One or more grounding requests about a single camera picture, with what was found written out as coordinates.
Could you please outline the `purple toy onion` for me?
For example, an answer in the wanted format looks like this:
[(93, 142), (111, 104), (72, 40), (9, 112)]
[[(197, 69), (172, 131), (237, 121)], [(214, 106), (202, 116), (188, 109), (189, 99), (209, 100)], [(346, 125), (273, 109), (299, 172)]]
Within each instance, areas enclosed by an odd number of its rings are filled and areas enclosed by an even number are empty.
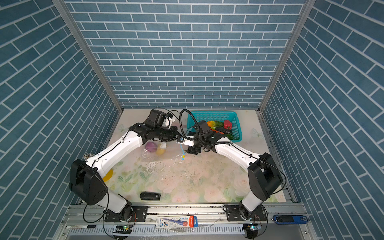
[(158, 145), (155, 142), (147, 142), (145, 145), (145, 150), (150, 153), (156, 152), (157, 149), (158, 149)]

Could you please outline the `yellow toy potato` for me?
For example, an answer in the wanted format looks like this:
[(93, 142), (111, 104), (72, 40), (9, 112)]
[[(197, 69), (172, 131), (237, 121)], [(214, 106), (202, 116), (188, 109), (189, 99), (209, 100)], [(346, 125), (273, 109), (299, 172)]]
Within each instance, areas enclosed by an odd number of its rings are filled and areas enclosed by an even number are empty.
[(158, 156), (161, 156), (161, 155), (163, 155), (165, 153), (165, 151), (166, 151), (166, 149), (164, 149), (164, 148), (158, 148), (157, 151), (156, 151), (156, 154)]

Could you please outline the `clear zip top bag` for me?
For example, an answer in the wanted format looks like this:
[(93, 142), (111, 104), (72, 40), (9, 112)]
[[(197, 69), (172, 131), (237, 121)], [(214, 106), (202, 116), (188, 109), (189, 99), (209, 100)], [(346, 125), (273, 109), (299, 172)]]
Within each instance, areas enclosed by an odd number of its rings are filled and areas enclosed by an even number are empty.
[(114, 166), (114, 174), (118, 179), (124, 182), (141, 179), (146, 182), (153, 175), (162, 175), (166, 168), (184, 161), (186, 151), (182, 145), (174, 142), (155, 143), (158, 145), (158, 148), (166, 149), (163, 155), (158, 156), (156, 152), (150, 153), (146, 151), (146, 144), (144, 144), (123, 157), (123, 159)]

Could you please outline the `teal plastic basket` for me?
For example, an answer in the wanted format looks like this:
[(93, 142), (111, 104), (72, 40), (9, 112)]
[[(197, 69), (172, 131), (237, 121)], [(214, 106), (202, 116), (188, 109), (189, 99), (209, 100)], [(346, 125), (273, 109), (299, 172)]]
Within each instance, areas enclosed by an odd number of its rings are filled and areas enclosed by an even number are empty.
[(242, 140), (242, 131), (239, 123), (238, 116), (235, 112), (208, 112), (208, 111), (194, 111), (190, 112), (187, 122), (188, 132), (185, 134), (185, 138), (190, 138), (194, 140), (194, 133), (199, 133), (200, 131), (208, 132), (209, 130), (215, 130), (216, 128), (210, 128), (207, 125), (208, 121), (220, 121), (229, 120), (232, 122), (232, 135), (224, 135), (222, 139), (223, 143), (228, 142), (239, 142)]

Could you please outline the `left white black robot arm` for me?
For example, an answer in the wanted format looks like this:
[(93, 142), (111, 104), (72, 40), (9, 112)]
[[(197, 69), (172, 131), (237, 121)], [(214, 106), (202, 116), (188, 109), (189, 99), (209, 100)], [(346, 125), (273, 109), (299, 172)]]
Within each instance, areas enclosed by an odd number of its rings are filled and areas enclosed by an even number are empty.
[(69, 189), (89, 206), (98, 205), (117, 215), (120, 221), (132, 218), (132, 204), (109, 190), (103, 177), (125, 156), (151, 140), (172, 142), (180, 136), (178, 128), (134, 124), (114, 144), (87, 160), (75, 160), (70, 169)]

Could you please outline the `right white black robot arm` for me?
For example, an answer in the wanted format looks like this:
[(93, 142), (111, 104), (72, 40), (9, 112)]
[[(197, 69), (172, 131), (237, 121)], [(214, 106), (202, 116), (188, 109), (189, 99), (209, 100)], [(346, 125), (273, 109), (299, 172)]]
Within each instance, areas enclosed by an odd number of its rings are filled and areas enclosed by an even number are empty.
[(185, 145), (224, 156), (247, 171), (250, 191), (239, 203), (240, 215), (246, 221), (256, 216), (256, 209), (277, 193), (278, 187), (286, 184), (286, 175), (268, 153), (260, 155), (248, 151), (233, 143), (227, 135), (215, 131), (198, 130), (183, 138)]

